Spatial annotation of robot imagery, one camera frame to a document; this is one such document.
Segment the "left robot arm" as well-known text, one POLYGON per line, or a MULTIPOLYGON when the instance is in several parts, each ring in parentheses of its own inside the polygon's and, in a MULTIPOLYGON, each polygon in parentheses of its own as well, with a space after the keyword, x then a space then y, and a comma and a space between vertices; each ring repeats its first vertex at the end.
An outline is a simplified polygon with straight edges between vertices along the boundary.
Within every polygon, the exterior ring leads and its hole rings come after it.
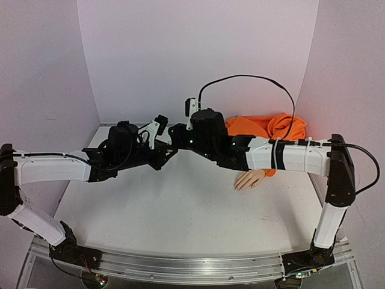
POLYGON ((60 200, 70 182, 97 183, 117 177, 119 171, 143 165, 159 170, 175 153, 169 133, 158 120, 137 127, 127 121, 109 128, 95 148, 73 152, 27 152, 11 143, 1 145, 1 216, 38 235, 68 263, 81 258, 72 230, 53 217, 53 207, 28 189, 54 189, 60 200))

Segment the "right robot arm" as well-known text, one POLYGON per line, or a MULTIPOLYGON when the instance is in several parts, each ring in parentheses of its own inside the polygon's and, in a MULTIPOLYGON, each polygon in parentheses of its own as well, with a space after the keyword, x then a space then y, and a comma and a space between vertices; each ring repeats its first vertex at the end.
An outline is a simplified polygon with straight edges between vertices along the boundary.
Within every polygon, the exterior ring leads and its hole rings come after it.
POLYGON ((225 120, 220 112, 208 108, 191 114, 186 124, 172 126, 168 133, 172 147, 239 171, 234 183, 238 191, 258 186, 279 170, 328 177, 331 187, 312 243, 329 249, 354 201, 354 166, 341 135, 313 141, 306 137, 306 125, 303 119, 288 114, 225 120))

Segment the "mannequin hand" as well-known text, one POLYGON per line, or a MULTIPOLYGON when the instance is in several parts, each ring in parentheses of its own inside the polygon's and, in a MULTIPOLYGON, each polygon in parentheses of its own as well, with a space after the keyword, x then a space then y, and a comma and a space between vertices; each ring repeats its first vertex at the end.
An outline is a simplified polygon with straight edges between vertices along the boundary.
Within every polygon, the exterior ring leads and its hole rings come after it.
POLYGON ((263 170, 249 170, 248 172, 243 172, 235 179, 234 189, 235 191, 253 189, 260 185, 264 178, 265 172, 263 170))

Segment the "orange hoodie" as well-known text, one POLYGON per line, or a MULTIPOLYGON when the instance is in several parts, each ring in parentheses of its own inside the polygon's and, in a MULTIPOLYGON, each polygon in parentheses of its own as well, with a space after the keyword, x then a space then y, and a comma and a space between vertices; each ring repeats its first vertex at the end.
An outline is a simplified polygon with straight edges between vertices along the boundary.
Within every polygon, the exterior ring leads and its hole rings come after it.
MULTIPOLYGON (((291 121, 292 116, 285 113, 275 116, 238 116, 227 119, 226 128, 231 136, 254 135, 269 139, 284 139, 291 121)), ((306 126, 305 120, 295 116, 285 140, 304 139, 306 126)))

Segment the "aluminium front rail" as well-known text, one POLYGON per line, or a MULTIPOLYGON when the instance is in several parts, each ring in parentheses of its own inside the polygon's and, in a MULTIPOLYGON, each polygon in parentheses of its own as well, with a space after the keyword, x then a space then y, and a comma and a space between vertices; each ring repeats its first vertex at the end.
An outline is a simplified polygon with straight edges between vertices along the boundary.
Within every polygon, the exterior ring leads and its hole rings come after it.
MULTIPOLYGON (((249 256, 150 256, 139 253, 125 253, 101 250, 102 259, 99 269, 91 270, 107 276, 116 276, 133 281, 155 282, 177 285, 229 285, 270 281, 280 278, 298 279, 326 277, 335 283, 347 278, 347 287, 362 288, 362 280, 353 252, 348 241, 340 241, 334 247, 334 264, 319 270, 285 276, 281 253, 249 256)), ((30 247, 31 256, 50 259, 47 244, 35 239, 30 247)), ((83 266, 58 263, 74 269, 83 266)))

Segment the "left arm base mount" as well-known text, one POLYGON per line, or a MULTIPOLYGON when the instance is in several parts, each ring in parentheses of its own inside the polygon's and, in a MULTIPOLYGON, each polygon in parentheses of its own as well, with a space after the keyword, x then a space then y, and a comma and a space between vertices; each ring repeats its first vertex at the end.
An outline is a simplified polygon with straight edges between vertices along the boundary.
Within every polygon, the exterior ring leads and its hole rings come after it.
POLYGON ((68 264, 83 266, 86 269, 96 270, 100 267, 102 252, 98 249, 78 245, 72 229, 60 221, 64 229, 65 239, 57 246, 51 246, 50 257, 68 264))

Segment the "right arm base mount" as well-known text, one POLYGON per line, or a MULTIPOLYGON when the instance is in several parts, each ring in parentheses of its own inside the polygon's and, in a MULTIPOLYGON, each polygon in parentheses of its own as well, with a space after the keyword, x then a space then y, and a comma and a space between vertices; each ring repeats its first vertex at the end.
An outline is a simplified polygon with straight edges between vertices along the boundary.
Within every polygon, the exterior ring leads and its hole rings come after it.
POLYGON ((319 270, 334 264, 334 244, 327 249, 316 247, 313 243, 308 250, 286 253, 282 256, 285 276, 301 272, 319 270))

